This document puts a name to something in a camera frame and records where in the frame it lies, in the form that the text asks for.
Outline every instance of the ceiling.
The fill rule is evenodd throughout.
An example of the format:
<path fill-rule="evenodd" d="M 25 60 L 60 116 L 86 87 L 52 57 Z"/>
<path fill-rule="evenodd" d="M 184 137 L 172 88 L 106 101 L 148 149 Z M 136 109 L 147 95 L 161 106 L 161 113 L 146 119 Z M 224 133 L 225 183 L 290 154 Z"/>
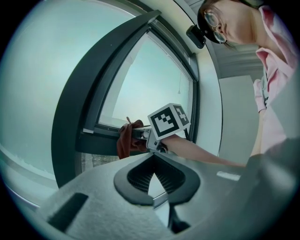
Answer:
<path fill-rule="evenodd" d="M 204 0 L 184 0 L 197 14 Z M 255 51 L 257 45 L 233 44 L 235 50 L 226 48 L 223 44 L 212 43 L 216 61 L 219 67 L 218 78 L 250 75 L 252 81 L 263 76 L 263 65 Z"/>

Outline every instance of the black and white fiducial marker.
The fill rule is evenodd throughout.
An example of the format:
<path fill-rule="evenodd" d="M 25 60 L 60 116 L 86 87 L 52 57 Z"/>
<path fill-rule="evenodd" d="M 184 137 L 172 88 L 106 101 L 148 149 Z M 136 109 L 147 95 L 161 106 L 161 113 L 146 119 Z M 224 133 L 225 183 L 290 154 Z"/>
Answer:
<path fill-rule="evenodd" d="M 191 123 L 179 104 L 169 103 L 148 116 L 157 140 L 183 131 Z"/>

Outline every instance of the eyeglasses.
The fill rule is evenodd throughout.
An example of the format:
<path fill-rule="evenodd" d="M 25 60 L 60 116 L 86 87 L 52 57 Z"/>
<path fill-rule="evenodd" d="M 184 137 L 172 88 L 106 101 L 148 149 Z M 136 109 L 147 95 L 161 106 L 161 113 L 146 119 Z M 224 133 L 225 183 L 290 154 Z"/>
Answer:
<path fill-rule="evenodd" d="M 216 17 L 216 15 L 214 15 L 213 13 L 205 13 L 204 18 L 211 27 L 215 28 L 219 25 L 219 20 Z M 226 42 L 226 38 L 225 38 L 224 34 L 219 33 L 216 30 L 214 31 L 214 36 L 218 42 L 220 42 L 220 43 Z"/>

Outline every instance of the window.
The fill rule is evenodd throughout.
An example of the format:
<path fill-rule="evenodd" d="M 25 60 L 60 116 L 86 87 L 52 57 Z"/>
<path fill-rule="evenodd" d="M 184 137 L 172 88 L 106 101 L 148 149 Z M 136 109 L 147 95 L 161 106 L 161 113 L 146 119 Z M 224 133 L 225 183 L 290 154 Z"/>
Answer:
<path fill-rule="evenodd" d="M 99 124 L 120 128 L 140 119 L 149 125 L 148 115 L 168 103 L 181 104 L 191 112 L 193 82 L 180 61 L 151 32 L 145 34 L 120 67 L 106 96 Z"/>
<path fill-rule="evenodd" d="M 41 1 L 24 19 L 0 81 L 1 99 L 16 96 L 0 107 L 0 145 L 13 161 L 54 174 L 51 134 L 61 92 L 86 52 L 132 18 L 99 1 L 62 0 Z"/>
<path fill-rule="evenodd" d="M 158 10 L 149 11 L 116 26 L 74 68 L 53 121 L 58 186 L 98 163 L 118 160 L 118 130 L 127 116 L 148 125 L 152 112 L 170 102 L 180 104 L 192 122 L 190 131 L 196 132 L 196 59 L 178 49 L 157 24 L 150 25 L 159 15 Z"/>

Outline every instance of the white wall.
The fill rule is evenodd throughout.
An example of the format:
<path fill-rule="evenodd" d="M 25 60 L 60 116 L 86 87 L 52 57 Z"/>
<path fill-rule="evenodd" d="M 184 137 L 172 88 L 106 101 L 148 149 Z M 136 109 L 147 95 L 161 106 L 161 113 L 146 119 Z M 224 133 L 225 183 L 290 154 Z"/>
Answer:
<path fill-rule="evenodd" d="M 200 76 L 200 118 L 196 144 L 217 156 L 222 131 L 218 77 L 206 46 L 197 54 L 197 60 Z"/>
<path fill-rule="evenodd" d="M 219 156 L 246 163 L 258 129 L 258 113 L 250 76 L 220 79 L 223 101 L 223 134 Z"/>

